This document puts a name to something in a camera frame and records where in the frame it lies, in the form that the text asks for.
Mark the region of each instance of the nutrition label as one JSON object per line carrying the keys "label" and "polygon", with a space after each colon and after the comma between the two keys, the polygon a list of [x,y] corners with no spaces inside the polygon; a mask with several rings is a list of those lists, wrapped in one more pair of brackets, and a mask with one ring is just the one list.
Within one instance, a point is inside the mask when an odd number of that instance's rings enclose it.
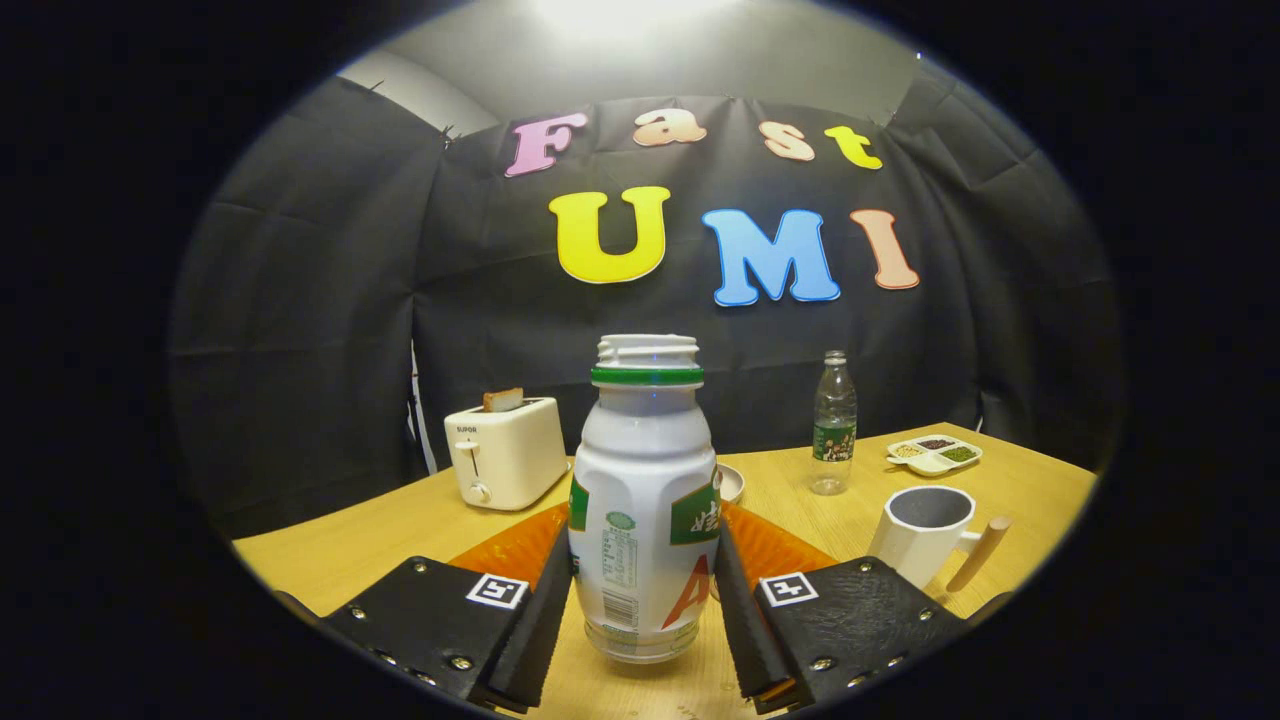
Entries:
{"label": "nutrition label", "polygon": [[636,587],[637,543],[630,534],[616,528],[604,528],[600,556],[604,579],[623,588]]}

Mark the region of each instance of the blue letter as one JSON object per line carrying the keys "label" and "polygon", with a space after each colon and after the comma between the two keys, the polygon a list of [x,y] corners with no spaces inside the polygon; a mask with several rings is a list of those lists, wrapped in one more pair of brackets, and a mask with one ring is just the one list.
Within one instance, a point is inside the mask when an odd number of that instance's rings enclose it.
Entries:
{"label": "blue letter", "polygon": [[772,300],[782,297],[782,286],[792,265],[796,282],[791,283],[791,297],[801,302],[840,297],[840,286],[832,282],[827,256],[822,251],[822,234],[818,232],[822,215],[818,213],[787,210],[772,242],[741,210],[712,210],[703,215],[703,224],[716,231],[721,246],[723,281],[716,291],[717,305],[750,305],[760,297],[746,282],[748,265]]}

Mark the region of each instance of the toaster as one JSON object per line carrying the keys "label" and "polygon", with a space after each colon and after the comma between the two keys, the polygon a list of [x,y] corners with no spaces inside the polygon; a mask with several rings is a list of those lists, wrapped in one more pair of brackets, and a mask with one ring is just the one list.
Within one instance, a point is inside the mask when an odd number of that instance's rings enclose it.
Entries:
{"label": "toaster", "polygon": [[444,419],[458,492],[468,505],[522,510],[568,470],[554,397],[526,397],[518,407],[484,406]]}

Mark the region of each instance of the bottle label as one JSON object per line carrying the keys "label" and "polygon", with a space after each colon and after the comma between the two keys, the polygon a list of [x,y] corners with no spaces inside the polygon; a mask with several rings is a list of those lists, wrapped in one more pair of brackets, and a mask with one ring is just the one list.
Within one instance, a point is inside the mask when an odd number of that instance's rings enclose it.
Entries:
{"label": "bottle label", "polygon": [[827,462],[841,462],[854,456],[858,425],[840,428],[813,427],[813,456]]}
{"label": "bottle label", "polygon": [[712,480],[671,503],[671,544],[692,544],[719,537],[719,483]]}
{"label": "bottle label", "polygon": [[639,543],[630,533],[604,528],[600,534],[600,561],[604,579],[623,588],[636,587],[636,555]]}
{"label": "bottle label", "polygon": [[586,502],[591,500],[591,493],[577,484],[577,475],[573,475],[573,484],[568,486],[568,529],[586,529]]}

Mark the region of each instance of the toaster knob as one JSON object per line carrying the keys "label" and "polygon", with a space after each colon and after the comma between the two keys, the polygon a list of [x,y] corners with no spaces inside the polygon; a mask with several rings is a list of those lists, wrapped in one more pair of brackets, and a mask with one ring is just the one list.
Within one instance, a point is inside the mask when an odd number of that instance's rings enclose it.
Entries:
{"label": "toaster knob", "polygon": [[489,488],[480,483],[471,483],[471,487],[467,488],[467,501],[470,502],[489,502]]}

